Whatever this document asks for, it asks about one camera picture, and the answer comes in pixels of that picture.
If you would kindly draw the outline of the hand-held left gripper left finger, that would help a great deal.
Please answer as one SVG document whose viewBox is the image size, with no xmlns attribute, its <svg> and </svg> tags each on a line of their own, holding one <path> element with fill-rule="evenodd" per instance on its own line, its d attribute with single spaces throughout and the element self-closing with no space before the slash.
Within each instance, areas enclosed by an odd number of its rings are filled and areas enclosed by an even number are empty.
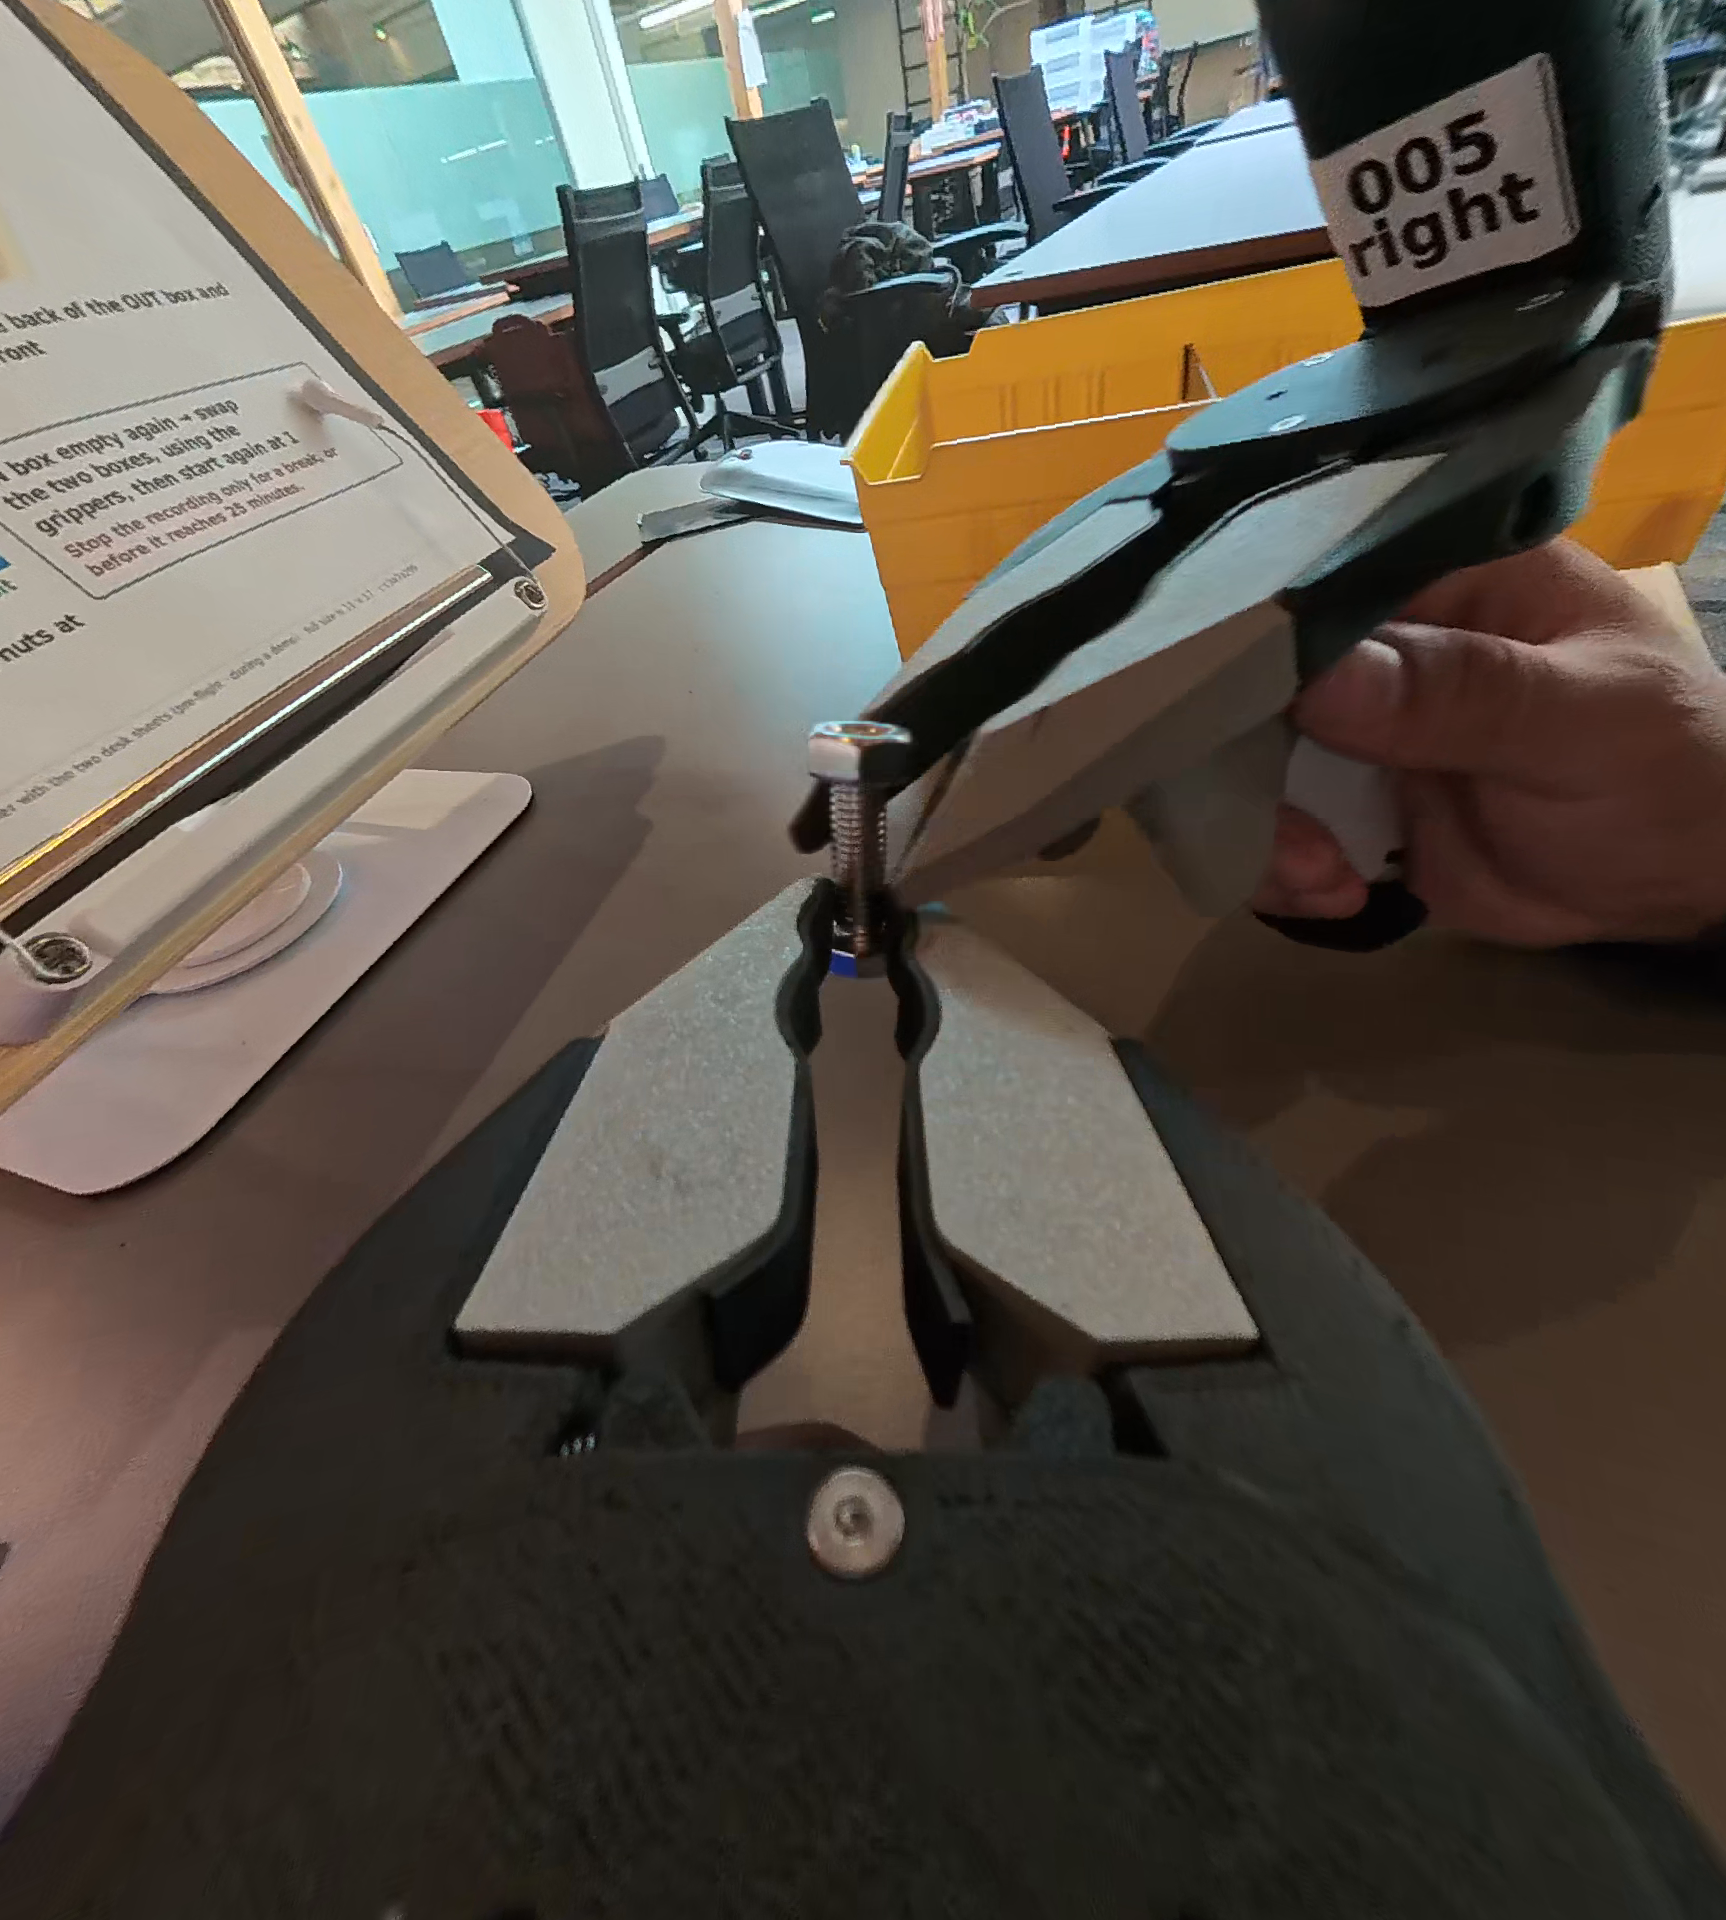
<svg viewBox="0 0 1726 1920">
<path fill-rule="evenodd" d="M 795 880 L 610 1021 L 451 1333 L 469 1355 L 739 1391 L 802 1326 L 824 886 Z"/>
</svg>

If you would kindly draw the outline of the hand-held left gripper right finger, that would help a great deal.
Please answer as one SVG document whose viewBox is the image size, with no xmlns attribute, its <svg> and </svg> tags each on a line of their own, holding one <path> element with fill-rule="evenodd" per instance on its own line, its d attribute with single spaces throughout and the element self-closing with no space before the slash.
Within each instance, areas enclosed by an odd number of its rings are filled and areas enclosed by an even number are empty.
<svg viewBox="0 0 1726 1920">
<path fill-rule="evenodd" d="M 937 1407 L 976 1382 L 1245 1356 L 1260 1326 L 1107 1030 L 928 911 L 889 969 L 901 1061 L 897 1247 Z"/>
</svg>

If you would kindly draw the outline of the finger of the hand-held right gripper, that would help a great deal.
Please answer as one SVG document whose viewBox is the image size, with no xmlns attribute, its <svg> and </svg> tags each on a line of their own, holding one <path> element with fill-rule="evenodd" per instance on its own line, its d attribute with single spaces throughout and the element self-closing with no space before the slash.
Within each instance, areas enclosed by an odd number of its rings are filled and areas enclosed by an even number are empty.
<svg viewBox="0 0 1726 1920">
<path fill-rule="evenodd" d="M 1403 597 L 1374 575 L 1442 502 L 1444 463 L 1414 452 L 1264 492 L 1013 692 L 997 671 L 1021 671 L 1023 636 L 985 620 L 956 638 L 952 617 L 895 684 L 971 708 L 931 727 L 942 755 L 903 815 L 897 900 L 943 900 L 1119 809 L 1197 912 L 1243 907 L 1288 787 L 1290 708 Z"/>
<path fill-rule="evenodd" d="M 1017 692 L 1028 677 L 1058 662 L 1077 642 L 1097 636 L 1128 612 L 1131 593 L 1145 587 L 1156 571 L 1180 557 L 1190 543 L 1212 533 L 1223 517 L 1260 501 L 1270 491 L 1297 485 L 1260 492 L 1213 517 L 1203 533 L 1192 535 L 1186 529 L 1186 511 L 1205 502 L 1207 485 L 1184 483 L 1164 491 L 1140 491 L 1135 483 L 1141 478 L 1144 470 L 1135 470 L 1124 478 L 1121 487 L 1082 499 L 1056 529 L 1043 529 L 1043 539 L 1029 551 L 1020 551 L 971 589 L 971 594 L 921 649 L 953 617 L 961 619 L 961 628 L 953 632 L 956 640 L 980 632 L 985 620 L 994 620 L 997 640 L 1023 636 L 1021 671 L 996 671 L 997 688 L 1008 694 Z M 897 697 L 895 686 L 918 653 L 903 661 L 891 683 L 862 714 L 862 721 L 886 723 L 913 737 L 910 778 L 891 796 L 897 820 L 891 833 L 894 852 L 908 829 L 905 815 L 921 802 L 923 775 L 942 756 L 942 740 L 931 737 L 931 727 L 949 717 L 958 721 L 971 717 L 971 704 L 964 692 L 942 692 L 935 698 L 921 692 Z"/>
</svg>

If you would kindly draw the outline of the yellow plastic bin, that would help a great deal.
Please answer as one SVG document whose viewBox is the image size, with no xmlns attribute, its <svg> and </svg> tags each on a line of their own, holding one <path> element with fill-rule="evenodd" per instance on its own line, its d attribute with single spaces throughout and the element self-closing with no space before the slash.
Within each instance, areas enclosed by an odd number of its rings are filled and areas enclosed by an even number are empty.
<svg viewBox="0 0 1726 1920">
<path fill-rule="evenodd" d="M 912 347 L 845 461 L 901 657 L 1017 544 L 1150 458 L 1195 404 L 1355 340 L 1334 260 Z M 1636 421 L 1570 539 L 1617 571 L 1686 565 L 1726 499 L 1726 312 L 1666 327 Z"/>
</svg>

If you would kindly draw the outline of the small steel bolt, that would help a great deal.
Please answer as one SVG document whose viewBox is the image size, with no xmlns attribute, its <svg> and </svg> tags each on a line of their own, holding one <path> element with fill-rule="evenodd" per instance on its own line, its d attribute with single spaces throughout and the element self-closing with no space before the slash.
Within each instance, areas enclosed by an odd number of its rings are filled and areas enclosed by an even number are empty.
<svg viewBox="0 0 1726 1920">
<path fill-rule="evenodd" d="M 916 738 L 877 721 L 821 723 L 806 737 L 806 773 L 828 815 L 830 885 L 835 891 L 831 970 L 866 979 L 882 969 L 889 938 L 889 798 L 912 778 Z"/>
</svg>

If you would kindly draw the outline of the person's right hand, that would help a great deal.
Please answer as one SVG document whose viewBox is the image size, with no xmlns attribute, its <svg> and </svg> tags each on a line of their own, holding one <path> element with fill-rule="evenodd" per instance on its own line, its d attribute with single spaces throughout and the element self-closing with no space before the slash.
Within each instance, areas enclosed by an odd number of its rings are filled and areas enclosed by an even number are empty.
<svg viewBox="0 0 1726 1920">
<path fill-rule="evenodd" d="M 1688 946 L 1726 923 L 1726 673 L 1573 540 L 1422 590 L 1290 712 L 1391 778 L 1433 932 Z"/>
</svg>

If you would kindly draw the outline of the silver flat object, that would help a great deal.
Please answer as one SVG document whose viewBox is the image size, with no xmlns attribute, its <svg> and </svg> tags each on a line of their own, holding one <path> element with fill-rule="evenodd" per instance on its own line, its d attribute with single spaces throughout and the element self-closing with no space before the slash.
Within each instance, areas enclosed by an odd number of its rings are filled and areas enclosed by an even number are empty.
<svg viewBox="0 0 1726 1920">
<path fill-rule="evenodd" d="M 856 473 L 842 444 L 737 444 L 702 470 L 699 487 L 704 495 L 762 515 L 864 526 Z"/>
</svg>

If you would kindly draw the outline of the office chair with dark clothing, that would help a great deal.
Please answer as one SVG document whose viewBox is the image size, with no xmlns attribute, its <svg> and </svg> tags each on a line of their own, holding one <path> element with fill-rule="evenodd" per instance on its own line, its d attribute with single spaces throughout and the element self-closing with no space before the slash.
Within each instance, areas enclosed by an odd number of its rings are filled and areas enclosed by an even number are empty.
<svg viewBox="0 0 1726 1920">
<path fill-rule="evenodd" d="M 875 219 L 847 227 L 804 347 L 810 434 L 849 439 L 910 348 L 956 358 L 978 332 L 1013 319 L 973 307 L 969 295 L 969 280 L 916 229 Z"/>
</svg>

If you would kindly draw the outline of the brown office desk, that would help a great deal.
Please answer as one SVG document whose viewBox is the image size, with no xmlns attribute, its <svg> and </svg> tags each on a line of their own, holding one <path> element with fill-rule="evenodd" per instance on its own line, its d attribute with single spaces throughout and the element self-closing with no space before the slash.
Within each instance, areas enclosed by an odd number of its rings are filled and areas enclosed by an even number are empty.
<svg viewBox="0 0 1726 1920">
<path fill-rule="evenodd" d="M 969 290 L 1045 316 L 1308 267 L 1334 255 L 1294 106 L 1240 108 Z"/>
</svg>

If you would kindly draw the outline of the wooden document stand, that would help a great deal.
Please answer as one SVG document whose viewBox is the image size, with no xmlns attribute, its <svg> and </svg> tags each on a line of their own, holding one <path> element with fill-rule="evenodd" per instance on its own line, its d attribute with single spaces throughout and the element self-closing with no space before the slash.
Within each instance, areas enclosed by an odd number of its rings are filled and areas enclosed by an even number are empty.
<svg viewBox="0 0 1726 1920">
<path fill-rule="evenodd" d="M 403 325 L 167 77 L 82 13 L 10 6 L 510 533 L 0 883 L 0 1170 L 95 1194 L 195 1146 L 517 823 L 523 778 L 415 762 L 568 626 L 586 569 Z"/>
</svg>

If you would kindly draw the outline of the black mesh office chair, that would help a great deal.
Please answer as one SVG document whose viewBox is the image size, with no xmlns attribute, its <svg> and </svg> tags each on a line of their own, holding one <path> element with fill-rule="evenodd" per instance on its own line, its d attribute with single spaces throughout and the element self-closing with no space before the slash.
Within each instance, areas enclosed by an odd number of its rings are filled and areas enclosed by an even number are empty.
<svg viewBox="0 0 1726 1920">
<path fill-rule="evenodd" d="M 575 487 L 584 499 L 640 468 L 699 461 L 708 422 L 671 362 L 654 295 L 640 183 L 558 187 L 584 388 L 598 410 L 594 448 Z"/>
<path fill-rule="evenodd" d="M 834 295 L 842 241 L 864 219 L 828 98 L 724 123 L 730 155 L 767 239 L 804 361 L 804 424 L 843 440 L 866 410 L 847 301 Z"/>
</svg>

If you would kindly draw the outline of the printed instruction sheet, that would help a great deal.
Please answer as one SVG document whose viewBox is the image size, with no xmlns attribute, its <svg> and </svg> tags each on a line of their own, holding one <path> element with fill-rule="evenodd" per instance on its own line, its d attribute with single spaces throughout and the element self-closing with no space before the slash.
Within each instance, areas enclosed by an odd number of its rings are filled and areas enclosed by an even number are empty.
<svg viewBox="0 0 1726 1920">
<path fill-rule="evenodd" d="M 0 5 L 0 885 L 510 540 Z"/>
</svg>

